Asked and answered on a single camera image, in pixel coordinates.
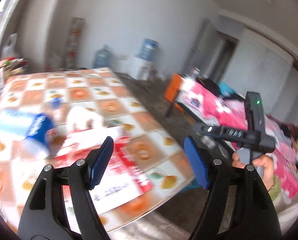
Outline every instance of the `blue gripper pad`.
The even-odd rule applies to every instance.
[[[100,149],[97,149],[100,150],[100,153],[99,157],[90,169],[90,188],[93,189],[96,185],[99,185],[113,153],[113,145],[113,139],[111,137],[107,137]]]
[[[198,184],[204,189],[208,189],[210,181],[208,179],[207,166],[199,156],[198,149],[190,137],[184,139],[184,152],[188,157]]]

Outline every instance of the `plastic bottle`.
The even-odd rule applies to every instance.
[[[109,51],[108,45],[104,45],[101,50],[96,54],[96,60],[94,68],[110,67],[111,52]]]
[[[153,61],[157,49],[158,43],[156,41],[145,39],[138,58],[144,61]]]
[[[50,107],[51,107],[52,112],[53,112],[52,117],[53,117],[54,123],[59,124],[60,123],[60,118],[61,118],[61,111],[60,111],[61,99],[60,98],[54,98],[49,103],[50,103]]]
[[[54,128],[52,120],[44,115],[37,114],[31,124],[25,139],[22,140],[18,156],[30,156],[35,159],[44,159],[49,156],[49,143]]]
[[[199,69],[197,69],[197,68],[193,69],[193,72],[192,72],[192,75],[191,75],[192,80],[196,80],[197,76],[199,75],[199,72],[200,72]]]
[[[36,159],[49,156],[49,142],[54,124],[47,115],[4,109],[0,113],[0,130],[24,138],[17,156]]]

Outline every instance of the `blue cap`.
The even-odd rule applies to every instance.
[[[54,98],[50,101],[50,105],[53,109],[60,108],[61,99],[60,98]]]

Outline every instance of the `table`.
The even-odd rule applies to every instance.
[[[194,178],[183,149],[108,68],[16,76],[4,88],[0,111],[11,107],[40,113],[43,103],[55,96],[63,101],[57,127],[63,136],[67,131],[66,116],[73,106],[95,111],[105,121],[127,124],[131,140],[126,150],[153,185],[145,194],[101,214],[107,232],[156,209]],[[115,106],[115,111],[107,111],[108,104]],[[147,149],[149,158],[143,159],[131,150],[139,143]],[[21,156],[15,153],[18,144],[19,138],[0,131],[0,213],[15,231],[37,176],[46,164],[54,164],[53,158],[20,162]],[[172,179],[166,186],[168,178]]]

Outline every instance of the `human hand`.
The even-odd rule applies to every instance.
[[[236,168],[241,168],[243,169],[244,166],[246,165],[245,163],[241,163],[239,161],[239,155],[235,152],[232,155],[232,166],[236,167]],[[264,183],[264,186],[266,187],[267,191],[270,190],[270,188],[273,186],[274,184],[274,162],[273,160],[266,155],[261,155],[260,157],[256,158],[255,160],[253,160],[252,164],[254,166],[262,166],[264,171],[263,171],[263,177],[262,177],[262,181]]]
[[[296,141],[294,140],[293,137],[291,138],[291,141],[292,141],[292,148],[293,148],[295,151],[297,151],[297,143],[296,143]]]

